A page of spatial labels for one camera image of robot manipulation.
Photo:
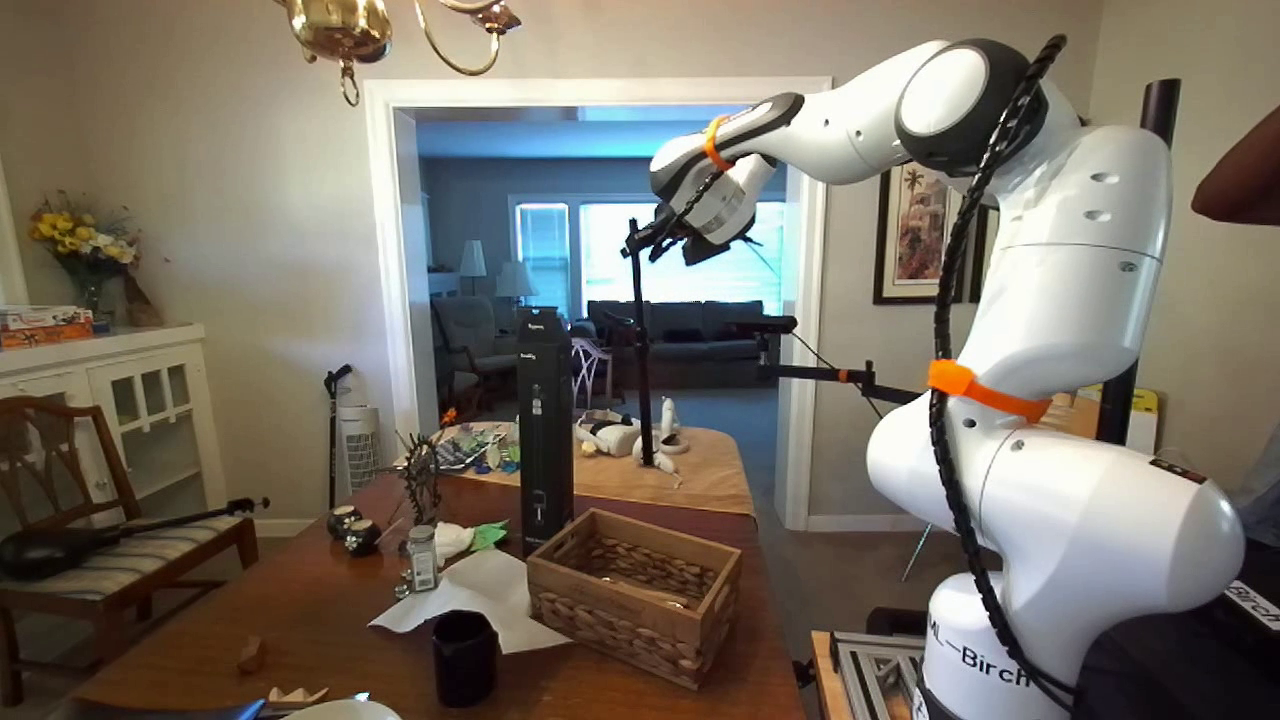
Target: cup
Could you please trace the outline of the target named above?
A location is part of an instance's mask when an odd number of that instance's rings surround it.
[[[432,628],[436,698],[480,704],[495,683],[495,633],[480,610],[446,610]]]

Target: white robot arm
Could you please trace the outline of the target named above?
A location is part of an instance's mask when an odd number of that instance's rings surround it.
[[[1245,558],[1239,518],[1212,485],[1036,422],[1053,391],[1114,379],[1139,357],[1167,236],[1167,148],[1139,126],[1081,126],[1030,68],[997,38],[920,45],[831,90],[772,97],[653,156],[661,228],[686,239],[686,260],[751,228],[778,164],[827,184],[909,160],[956,187],[981,173],[1001,206],[960,357],[936,365],[931,394],[887,410],[870,443],[870,475],[887,499],[960,537],[973,522],[969,537],[1005,558],[930,598],[917,714],[936,720],[1068,714],[1063,687],[1107,625],[1197,609]],[[1001,111],[1016,100],[1025,125],[1007,126]]]

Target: black cable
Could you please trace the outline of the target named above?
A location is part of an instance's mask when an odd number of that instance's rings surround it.
[[[953,294],[960,286],[960,254],[965,254],[965,239],[973,228],[973,213],[981,206],[981,196],[990,191],[997,168],[1007,160],[1007,148],[1016,142],[1016,137],[1025,132],[1030,108],[1036,100],[1036,82],[1040,77],[1053,68],[1053,61],[1062,57],[1068,38],[1053,35],[1040,57],[1030,64],[1021,88],[1011,90],[1007,108],[1001,111],[990,148],[975,164],[975,178],[969,184],[969,191],[960,196],[960,213],[953,222],[953,239],[943,252],[943,276],[939,276],[939,290],[936,290],[936,314],[931,314],[931,334],[936,334],[936,360],[953,360]],[[931,389],[930,391],[930,438],[931,438],[931,457],[936,457],[936,471],[956,518],[956,540],[965,547],[965,565],[973,571],[973,585],[981,591],[981,604],[990,610],[990,625],[997,633],[997,639],[1005,643],[1005,650],[1016,661],[1016,667],[1062,707],[1074,707],[1077,687],[1057,679],[1053,673],[1043,673],[1021,643],[1021,635],[1007,625],[1007,610],[997,594],[994,571],[981,558],[981,540],[973,527],[973,508],[960,485],[960,466],[956,466],[956,450],[949,438],[949,391]]]

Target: picture frame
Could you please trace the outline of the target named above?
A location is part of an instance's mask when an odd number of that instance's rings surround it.
[[[902,164],[879,174],[877,279],[872,305],[936,305],[949,230],[960,191],[943,173]],[[990,213],[981,206],[960,254],[956,305],[981,294]]]

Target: wicker basket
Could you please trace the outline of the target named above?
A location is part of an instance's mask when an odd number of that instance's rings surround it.
[[[528,556],[533,617],[674,683],[699,687],[735,617],[742,550],[585,511]]]

